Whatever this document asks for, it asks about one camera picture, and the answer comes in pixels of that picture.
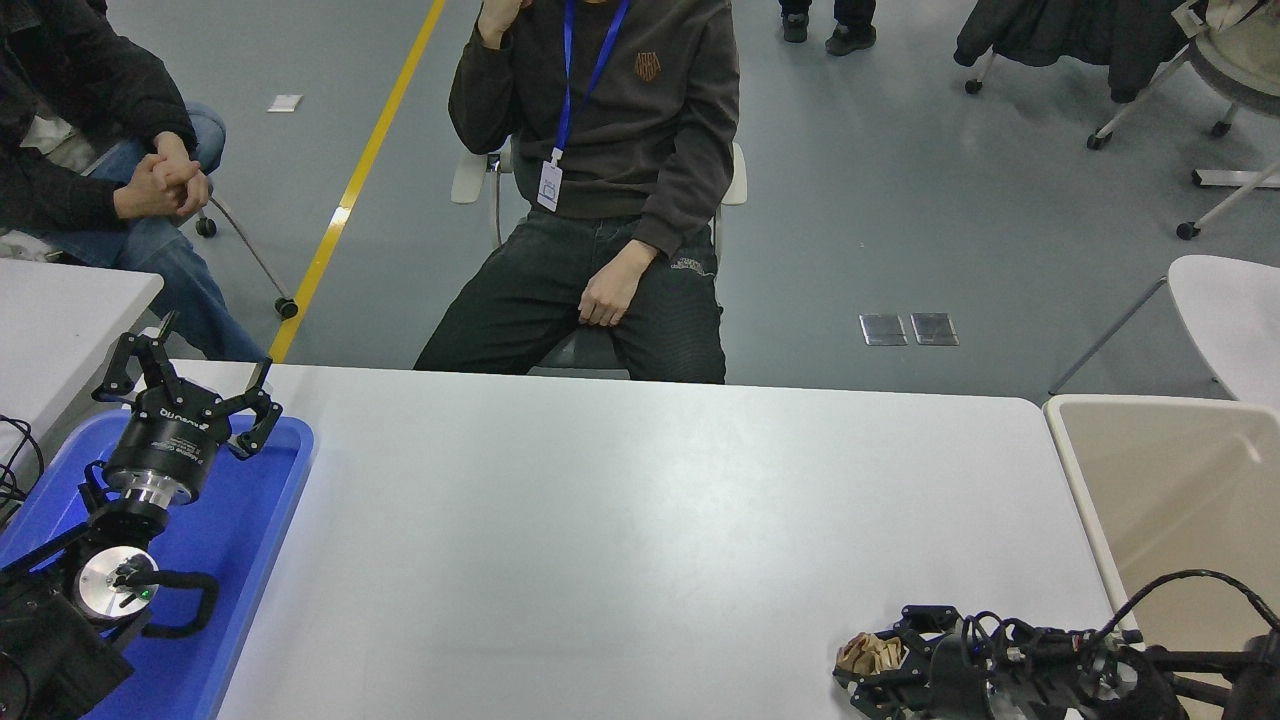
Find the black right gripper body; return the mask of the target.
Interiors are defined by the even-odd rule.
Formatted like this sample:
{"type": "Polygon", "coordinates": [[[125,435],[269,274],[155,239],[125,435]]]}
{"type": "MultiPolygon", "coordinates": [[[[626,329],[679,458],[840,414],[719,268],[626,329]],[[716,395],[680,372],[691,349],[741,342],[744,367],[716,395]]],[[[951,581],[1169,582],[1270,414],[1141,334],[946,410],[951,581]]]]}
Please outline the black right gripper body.
{"type": "Polygon", "coordinates": [[[987,673],[977,666],[960,635],[943,635],[933,651],[928,719],[993,719],[987,673]]]}

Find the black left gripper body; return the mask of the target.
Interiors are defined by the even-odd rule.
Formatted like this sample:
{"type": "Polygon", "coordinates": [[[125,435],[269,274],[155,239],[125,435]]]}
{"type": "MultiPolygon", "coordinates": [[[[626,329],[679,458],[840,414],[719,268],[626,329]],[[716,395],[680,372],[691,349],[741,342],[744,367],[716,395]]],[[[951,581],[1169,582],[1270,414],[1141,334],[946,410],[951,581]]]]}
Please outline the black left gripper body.
{"type": "Polygon", "coordinates": [[[230,438],[228,415],[216,414],[221,397],[191,386],[177,393],[143,391],[116,447],[102,470],[111,488],[123,491],[128,480],[147,473],[174,480],[183,493],[202,492],[218,450],[230,438]]]}

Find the person's right hand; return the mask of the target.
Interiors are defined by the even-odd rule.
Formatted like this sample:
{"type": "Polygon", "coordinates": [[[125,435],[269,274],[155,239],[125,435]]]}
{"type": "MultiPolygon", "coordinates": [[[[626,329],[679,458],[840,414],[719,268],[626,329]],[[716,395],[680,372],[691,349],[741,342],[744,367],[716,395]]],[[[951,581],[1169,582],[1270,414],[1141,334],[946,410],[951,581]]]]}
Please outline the person's right hand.
{"type": "Polygon", "coordinates": [[[529,8],[529,0],[485,0],[476,19],[476,31],[484,47],[498,50],[502,47],[506,32],[515,23],[518,14],[529,8]]]}
{"type": "Polygon", "coordinates": [[[147,217],[179,217],[186,204],[186,187],[161,179],[155,167],[159,155],[147,154],[134,167],[131,179],[111,193],[111,204],[123,222],[147,217]]]}

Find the person's left hand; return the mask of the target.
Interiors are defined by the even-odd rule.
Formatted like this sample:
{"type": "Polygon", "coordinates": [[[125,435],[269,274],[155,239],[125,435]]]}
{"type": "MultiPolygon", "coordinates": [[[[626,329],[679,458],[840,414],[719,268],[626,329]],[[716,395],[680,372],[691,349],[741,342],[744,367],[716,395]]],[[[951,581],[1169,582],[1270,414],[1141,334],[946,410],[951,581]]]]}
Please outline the person's left hand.
{"type": "Polygon", "coordinates": [[[630,240],[589,279],[580,299],[579,323],[604,328],[620,325],[657,255],[658,250],[649,243],[630,240]]]}
{"type": "Polygon", "coordinates": [[[211,187],[198,160],[191,158],[186,141],[177,133],[164,131],[154,137],[157,161],[152,176],[175,204],[172,218],[184,222],[205,209],[211,197],[211,187]]]}

